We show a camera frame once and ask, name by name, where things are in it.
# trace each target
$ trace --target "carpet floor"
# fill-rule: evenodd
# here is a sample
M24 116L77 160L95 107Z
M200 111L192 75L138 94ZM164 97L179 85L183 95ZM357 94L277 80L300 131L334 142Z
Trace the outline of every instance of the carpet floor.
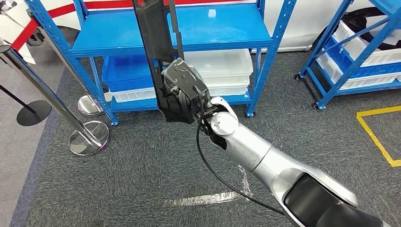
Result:
M244 116L245 106L233 109L242 124L275 147L327 172L356 193L360 208L401 227L401 167L392 168L358 123L358 111L399 105L401 91L380 91L336 97L327 109L311 108L313 99L293 75L308 52L279 53L256 108L254 118ZM65 71L58 94L78 114L79 85ZM396 114L381 120L370 117L381 138L398 135L387 131ZM81 158L68 148L71 127L56 113L47 121L12 226L87 227L94 220L105 226L270 226L289 227L281 215L250 201L177 206L165 200L229 192L203 164L195 145L196 125L166 123L158 111L119 113L111 127L110 143L101 153ZM96 118L108 124L105 116ZM240 187L237 164L201 136L210 164L224 179ZM391 148L395 157L400 150ZM248 174L254 197L278 206Z

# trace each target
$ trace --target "clear tape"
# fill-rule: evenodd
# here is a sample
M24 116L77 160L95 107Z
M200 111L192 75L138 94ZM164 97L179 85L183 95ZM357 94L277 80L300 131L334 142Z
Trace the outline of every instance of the clear tape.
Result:
M238 165L238 168L242 175L241 182L243 185L243 189L241 190L241 192L246 195L252 196L251 190L249 188L248 179L246 177L246 171L240 165ZM164 206L177 207L177 206L207 205L207 204L235 201L240 198L242 198L242 196L236 192L223 192L214 195L201 195L177 200L166 200L164 202Z

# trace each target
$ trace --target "yellow floor tape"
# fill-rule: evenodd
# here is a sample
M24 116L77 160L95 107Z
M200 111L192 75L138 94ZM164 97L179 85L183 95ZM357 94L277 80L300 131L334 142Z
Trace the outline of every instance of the yellow floor tape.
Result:
M376 110L357 112L357 119L358 119L359 123L362 125L362 127L365 129L365 131L368 133L370 138L372 138L373 142L376 144L376 146L382 152L384 158L387 160L388 163L390 163L390 165L392 167L401 166L401 159L394 160L389 155L389 153L386 151L386 149L383 147L383 145L380 143L380 141L377 139L377 137L373 134L372 130L370 130L369 126L362 119L362 117L371 116L371 115L375 115L375 114L391 113L391 112L396 112L396 111L401 111L401 105L394 106L394 107L388 107L388 108L382 108L382 109L376 109Z

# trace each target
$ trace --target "red stripe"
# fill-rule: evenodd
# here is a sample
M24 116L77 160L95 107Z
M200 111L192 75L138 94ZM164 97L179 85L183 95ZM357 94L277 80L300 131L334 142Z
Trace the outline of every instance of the red stripe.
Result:
M216 3L226 1L241 1L241 0L175 0L175 4L199 4L199 3ZM164 4L168 5L168 0L164 0ZM110 8L129 8L132 7L131 0L119 0L119 1L90 1L85 2L88 9L110 9Z
M35 29L37 28L36 21L32 20L28 23L25 29L19 34L18 38L11 44L11 46L19 51L19 49L26 43L26 41L31 37L34 33Z
M236 1L236 0L175 0L175 3L177 5L182 5L182 4L198 4L198 3L215 3L215 2L225 2L225 1ZM88 9L129 8L132 7L132 1L131 0L90 1L90 2L85 2L85 5ZM71 13L73 11L75 11L74 4L69 4L66 6L62 6L60 8L52 9L48 11L48 13L52 18L54 18L67 13ZM37 23L34 20L31 20L11 46L15 50L19 50L22 47L22 45L24 45L24 43L27 42L29 37L34 33L37 26L38 26Z
M109 8L128 8L133 7L132 1L89 1L85 2L88 9L109 9Z
M60 8L56 8L56 9L52 9L50 11L48 11L49 15L54 18L54 17L59 17L61 15L67 14L67 13L71 13L75 11L75 6L74 4L69 4L66 6L62 6Z
M74 4L69 4L66 6L62 6L60 8L52 9L48 13L49 15L53 17L58 17L67 13L71 13L75 11ZM22 45L27 42L29 37L34 33L36 28L38 27L38 24L36 23L35 20L31 19L31 21L28 23L28 25L25 27L25 29L19 34L17 39L12 43L12 47L15 50L21 49Z

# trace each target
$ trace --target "silver robotic arm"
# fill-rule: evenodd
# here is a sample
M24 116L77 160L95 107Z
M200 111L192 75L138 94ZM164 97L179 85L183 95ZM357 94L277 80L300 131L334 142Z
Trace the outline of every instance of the silver robotic arm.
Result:
M182 59L174 60L162 75L170 95L191 106L211 142L270 189L294 226L389 226L358 210L355 194L326 173L286 155L243 126L223 98L209 96L199 74Z
M210 102L227 109L206 119L212 132L224 140L217 142L219 147L271 190L294 226L388 227L358 210L355 194L339 182L243 126L223 98L214 97Z

